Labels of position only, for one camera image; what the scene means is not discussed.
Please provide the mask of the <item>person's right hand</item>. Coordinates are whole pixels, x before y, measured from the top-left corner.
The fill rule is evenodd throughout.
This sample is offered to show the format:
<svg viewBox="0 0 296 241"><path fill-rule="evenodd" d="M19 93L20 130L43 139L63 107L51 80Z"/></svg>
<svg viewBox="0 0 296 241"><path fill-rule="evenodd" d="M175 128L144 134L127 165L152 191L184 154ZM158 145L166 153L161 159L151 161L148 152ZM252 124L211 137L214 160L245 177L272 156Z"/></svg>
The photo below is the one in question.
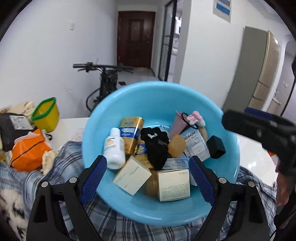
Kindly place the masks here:
<svg viewBox="0 0 296 241"><path fill-rule="evenodd" d="M295 184L295 177L285 176L276 169L277 173L277 193L276 202L278 206L286 205L292 190L292 185Z"/></svg>

